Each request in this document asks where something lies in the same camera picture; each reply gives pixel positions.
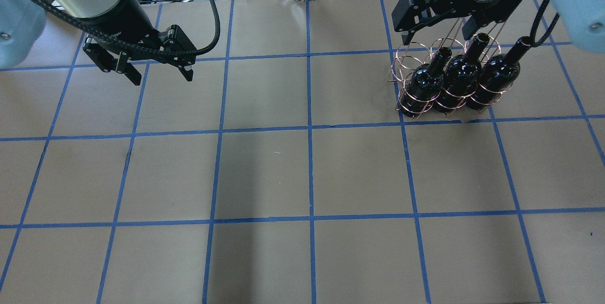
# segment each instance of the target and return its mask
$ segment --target screw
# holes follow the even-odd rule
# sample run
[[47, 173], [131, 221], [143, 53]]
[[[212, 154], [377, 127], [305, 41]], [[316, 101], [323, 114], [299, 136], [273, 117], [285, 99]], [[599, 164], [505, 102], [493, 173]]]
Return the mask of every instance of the screw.
[[601, 23], [594, 23], [594, 24], [592, 24], [590, 26], [590, 30], [592, 30], [592, 31], [598, 31], [598, 30], [601, 30], [602, 27], [603, 27], [603, 24], [601, 24]]

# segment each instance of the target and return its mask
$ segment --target blue plastic cap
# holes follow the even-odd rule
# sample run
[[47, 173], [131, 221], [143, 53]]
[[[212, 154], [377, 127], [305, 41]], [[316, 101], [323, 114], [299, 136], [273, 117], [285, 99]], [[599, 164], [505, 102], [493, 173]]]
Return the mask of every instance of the blue plastic cap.
[[44, 9], [31, 1], [0, 0], [0, 69], [14, 67], [27, 57], [45, 23]]
[[551, 0], [572, 43], [588, 52], [605, 53], [605, 0]]

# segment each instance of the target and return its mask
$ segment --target grid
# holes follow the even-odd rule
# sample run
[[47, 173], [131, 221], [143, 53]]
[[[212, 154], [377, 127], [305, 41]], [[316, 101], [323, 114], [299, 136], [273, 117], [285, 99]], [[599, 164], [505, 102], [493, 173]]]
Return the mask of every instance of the grid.
[[[533, 0], [536, 8], [538, 7], [537, 0]], [[336, 56], [336, 55], [352, 55], [352, 54], [369, 54], [369, 53], [389, 53], [391, 61], [393, 60], [393, 53], [395, 49], [391, 45], [391, 32], [389, 28], [389, 22], [387, 18], [387, 10], [385, 8], [384, 0], [376, 0], [376, 2], [380, 2], [380, 9], [382, 10], [382, 15], [384, 18], [384, 26], [385, 26], [385, 34], [387, 36], [388, 48], [384, 50], [360, 50], [360, 51], [346, 51], [346, 52], [311, 52], [311, 11], [309, 7], [309, 2], [306, 2], [305, 5], [305, 24], [306, 24], [306, 52], [295, 53], [295, 54], [267, 54], [262, 56], [230, 56], [230, 48], [231, 48], [231, 34], [233, 28], [233, 10], [235, 8], [235, 2], [232, 0], [229, 9], [229, 25], [227, 31], [227, 46], [225, 51], [225, 56], [220, 58], [200, 58], [197, 61], [224, 61], [225, 70], [223, 76], [223, 89], [221, 95], [221, 108], [220, 108], [220, 125], [217, 130], [194, 130], [194, 131], [162, 131], [162, 132], [137, 132], [138, 126], [138, 117], [141, 110], [143, 95], [145, 92], [145, 86], [147, 84], [147, 74], [149, 73], [149, 67], [156, 62], [136, 62], [136, 65], [144, 65], [145, 73], [143, 74], [143, 81], [140, 87], [140, 95], [138, 98], [138, 105], [136, 108], [136, 113], [134, 117], [134, 123], [132, 126], [132, 131], [128, 134], [113, 134], [113, 135], [95, 135], [95, 136], [54, 136], [53, 131], [56, 124], [56, 121], [59, 117], [59, 113], [61, 110], [61, 106], [63, 100], [65, 99], [65, 93], [67, 91], [69, 81], [71, 75], [75, 69], [81, 69], [85, 67], [93, 67], [93, 65], [76, 65], [76, 59], [78, 58], [78, 52], [80, 52], [80, 48], [82, 45], [82, 41], [84, 39], [84, 34], [80, 36], [80, 41], [78, 43], [78, 49], [76, 50], [76, 55], [73, 58], [72, 64], [70, 66], [57, 66], [57, 67], [34, 67], [34, 68], [16, 68], [16, 69], [6, 69], [2, 71], [26, 71], [26, 70], [39, 70], [39, 69], [69, 69], [69, 73], [65, 80], [65, 84], [62, 89], [62, 93], [59, 99], [59, 103], [54, 112], [54, 117], [52, 118], [52, 124], [48, 131], [47, 136], [40, 137], [24, 137], [24, 138], [0, 138], [0, 142], [13, 142], [13, 141], [43, 141], [44, 148], [42, 155], [40, 157], [39, 163], [37, 165], [37, 169], [32, 181], [32, 186], [30, 187], [26, 204], [23, 208], [21, 214], [21, 220], [19, 224], [13, 225], [0, 225], [0, 229], [15, 229], [15, 237], [13, 239], [6, 264], [4, 266], [2, 277], [0, 278], [0, 289], [2, 289], [2, 285], [7, 276], [7, 272], [9, 270], [11, 259], [13, 256], [13, 252], [17, 247], [19, 242], [19, 237], [23, 229], [33, 229], [33, 228], [77, 228], [77, 227], [108, 227], [111, 228], [110, 238], [106, 250], [106, 256], [104, 259], [104, 266], [101, 276], [101, 281], [99, 284], [98, 294], [97, 294], [97, 303], [100, 303], [102, 300], [103, 292], [104, 292], [104, 283], [106, 279], [106, 274], [108, 270], [108, 266], [110, 263], [110, 258], [112, 257], [112, 246], [114, 242], [115, 229], [121, 226], [164, 226], [164, 225], [198, 225], [204, 224], [208, 225], [208, 238], [207, 238], [207, 247], [206, 247], [206, 264], [204, 270], [204, 282], [202, 285], [202, 297], [203, 302], [207, 302], [207, 294], [208, 294], [208, 286], [209, 286], [209, 277], [210, 277], [210, 260], [212, 258], [212, 241], [214, 237], [214, 228], [215, 225], [222, 224], [236, 224], [236, 223], [251, 223], [251, 222], [308, 222], [309, 223], [309, 241], [311, 243], [309, 255], [309, 263], [311, 264], [311, 302], [315, 304], [317, 302], [317, 289], [316, 289], [316, 259], [315, 259], [315, 222], [325, 221], [325, 220], [363, 220], [363, 219], [378, 219], [378, 218], [410, 218], [414, 220], [415, 223], [415, 234], [417, 239], [417, 246], [419, 251], [419, 261], [421, 265], [421, 274], [424, 286], [424, 293], [426, 302], [432, 302], [431, 292], [430, 292], [430, 279], [427, 272], [427, 266], [425, 261], [425, 253], [424, 253], [424, 245], [422, 239], [422, 229], [421, 229], [421, 218], [437, 218], [437, 217], [473, 217], [473, 216], [517, 216], [519, 220], [519, 225], [521, 232], [523, 234], [523, 241], [525, 242], [525, 248], [527, 249], [527, 258], [529, 259], [529, 263], [531, 265], [532, 273], [534, 276], [534, 280], [536, 282], [536, 288], [538, 291], [538, 295], [540, 301], [546, 303], [547, 298], [545, 297], [542, 283], [540, 282], [540, 275], [538, 274], [538, 269], [536, 267], [536, 263], [534, 261], [534, 254], [532, 252], [532, 247], [530, 244], [530, 237], [528, 235], [524, 216], [528, 214], [552, 214], [552, 213], [593, 213], [593, 212], [605, 212], [605, 207], [581, 207], [581, 208], [537, 208], [537, 209], [521, 209], [519, 199], [517, 198], [516, 188], [514, 184], [514, 180], [512, 174], [510, 172], [509, 162], [507, 160], [507, 155], [505, 151], [505, 145], [503, 144], [503, 140], [501, 138], [501, 132], [499, 130], [499, 123], [504, 122], [527, 122], [527, 121], [559, 121], [559, 120], [569, 120], [569, 119], [577, 119], [584, 120], [586, 125], [588, 126], [588, 131], [594, 141], [594, 145], [596, 150], [598, 151], [599, 157], [601, 158], [601, 162], [605, 166], [605, 155], [603, 154], [603, 149], [599, 143], [596, 132], [590, 122], [591, 119], [603, 119], [605, 118], [605, 114], [587, 114], [586, 110], [584, 110], [584, 106], [581, 103], [579, 98], [579, 94], [577, 93], [575, 87], [573, 86], [572, 80], [569, 77], [568, 70], [566, 69], [564, 62], [561, 58], [561, 54], [558, 50], [558, 47], [571, 45], [569, 42], [560, 42], [556, 43], [553, 37], [550, 37], [550, 43], [545, 43], [544, 45], [547, 47], [552, 47], [560, 67], [564, 73], [564, 76], [569, 84], [569, 88], [572, 90], [573, 97], [577, 102], [577, 106], [581, 111], [581, 115], [574, 116], [545, 116], [545, 117], [507, 117], [507, 118], [497, 118], [493, 110], [490, 108], [488, 119], [475, 119], [469, 121], [469, 123], [491, 123], [493, 126], [493, 131], [495, 132], [495, 136], [497, 138], [497, 144], [499, 147], [499, 151], [501, 154], [501, 159], [505, 167], [506, 177], [508, 179], [508, 184], [510, 186], [510, 193], [512, 195], [512, 199], [514, 201], [514, 210], [497, 210], [497, 211], [456, 211], [456, 212], [429, 212], [423, 213], [419, 211], [416, 194], [415, 194], [415, 182], [414, 182], [414, 174], [412, 169], [412, 163], [410, 159], [410, 151], [408, 149], [408, 138], [406, 135], [406, 130], [410, 126], [422, 126], [422, 125], [435, 125], [435, 124], [454, 124], [454, 123], [462, 123], [461, 120], [452, 119], [452, 120], [440, 120], [440, 121], [416, 121], [416, 122], [407, 122], [404, 121], [402, 114], [399, 113], [399, 121], [397, 122], [381, 122], [381, 123], [350, 123], [350, 124], [337, 124], [337, 125], [313, 125], [311, 119], [311, 58], [313, 56]], [[162, 5], [160, 5], [158, 9], [158, 15], [156, 19], [156, 27], [160, 22], [160, 17], [162, 15]], [[510, 47], [511, 44], [505, 44], [503, 47]], [[227, 95], [227, 80], [228, 80], [228, 69], [229, 62], [235, 60], [243, 60], [243, 59], [268, 59], [268, 58], [292, 58], [292, 57], [305, 57], [306, 66], [307, 66], [307, 125], [306, 126], [291, 126], [291, 127], [265, 127], [265, 128], [236, 128], [236, 129], [227, 129], [224, 128], [225, 122], [225, 100]], [[398, 95], [398, 85], [394, 84], [394, 92], [393, 92], [393, 100], [397, 98]], [[400, 127], [402, 144], [404, 148], [404, 154], [406, 159], [406, 170], [408, 175], [408, 183], [410, 186], [410, 197], [411, 197], [411, 205], [413, 211], [411, 213], [390, 213], [390, 214], [343, 214], [343, 215], [316, 215], [314, 211], [314, 193], [313, 193], [313, 131], [318, 129], [330, 129], [330, 128], [362, 128], [362, 127]], [[231, 132], [263, 132], [263, 131], [294, 131], [294, 130], [306, 130], [308, 135], [308, 154], [309, 154], [309, 214], [306, 216], [283, 216], [283, 217], [250, 217], [250, 218], [216, 218], [216, 197], [218, 190], [218, 179], [220, 172], [220, 160], [221, 160], [221, 148], [223, 143], [223, 134], [231, 133]], [[149, 136], [168, 136], [168, 135], [191, 135], [191, 134], [216, 134], [218, 136], [218, 141], [216, 144], [216, 161], [215, 161], [215, 169], [214, 169], [214, 183], [212, 186], [212, 202], [210, 205], [210, 218], [201, 219], [201, 220], [164, 220], [164, 221], [137, 221], [137, 222], [121, 222], [118, 220], [119, 212], [121, 209], [121, 199], [123, 195], [123, 191], [125, 188], [125, 183], [127, 179], [129, 163], [130, 163], [130, 152], [134, 147], [134, 143], [136, 138], [140, 137], [149, 137]], [[121, 184], [119, 188], [119, 193], [117, 197], [117, 202], [115, 204], [115, 212], [114, 217], [111, 222], [84, 222], [84, 223], [49, 223], [49, 224], [26, 224], [25, 218], [28, 212], [28, 208], [30, 205], [30, 201], [32, 200], [33, 193], [36, 188], [36, 182], [43, 165], [43, 161], [45, 159], [45, 155], [47, 153], [48, 145], [51, 141], [54, 140], [103, 140], [103, 139], [130, 139], [130, 144], [128, 147], [128, 155], [124, 162], [123, 174], [121, 177]]]

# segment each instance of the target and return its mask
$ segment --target bottle neck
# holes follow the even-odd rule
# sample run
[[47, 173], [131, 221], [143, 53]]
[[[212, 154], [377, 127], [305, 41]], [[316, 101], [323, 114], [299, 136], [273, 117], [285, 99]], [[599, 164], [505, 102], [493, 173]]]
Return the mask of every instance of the bottle neck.
[[426, 73], [428, 73], [430, 76], [441, 73], [451, 56], [452, 51], [449, 48], [440, 48], [435, 57], [432, 59], [431, 63], [426, 68]]
[[479, 60], [479, 57], [484, 52], [484, 49], [488, 46], [490, 37], [485, 33], [479, 33], [468, 48], [464, 58], [467, 62], [475, 62]]
[[531, 40], [529, 39], [529, 37], [521, 37], [519, 38], [517, 43], [515, 43], [512, 48], [510, 48], [510, 51], [508, 51], [508, 54], [504, 56], [502, 61], [508, 65], [514, 65], [521, 59], [521, 57], [523, 57], [523, 55], [530, 48]]

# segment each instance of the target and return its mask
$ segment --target black bottle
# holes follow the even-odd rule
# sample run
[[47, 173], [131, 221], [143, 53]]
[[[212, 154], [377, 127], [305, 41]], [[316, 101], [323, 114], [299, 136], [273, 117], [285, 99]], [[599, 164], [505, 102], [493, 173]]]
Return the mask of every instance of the black bottle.
[[443, 67], [452, 56], [449, 48], [440, 48], [429, 64], [422, 64], [412, 74], [399, 98], [399, 108], [407, 117], [417, 117], [430, 109], [431, 101], [443, 87]]
[[485, 33], [476, 35], [466, 54], [452, 59], [445, 72], [443, 91], [432, 105], [440, 113], [451, 113], [464, 104], [465, 96], [475, 90], [475, 80], [482, 72], [479, 58], [490, 42]]
[[503, 91], [519, 77], [521, 66], [519, 59], [531, 48], [531, 39], [521, 37], [510, 48], [508, 54], [493, 56], [484, 66], [484, 71], [477, 78], [477, 91], [468, 98], [467, 106], [474, 110], [485, 110]]

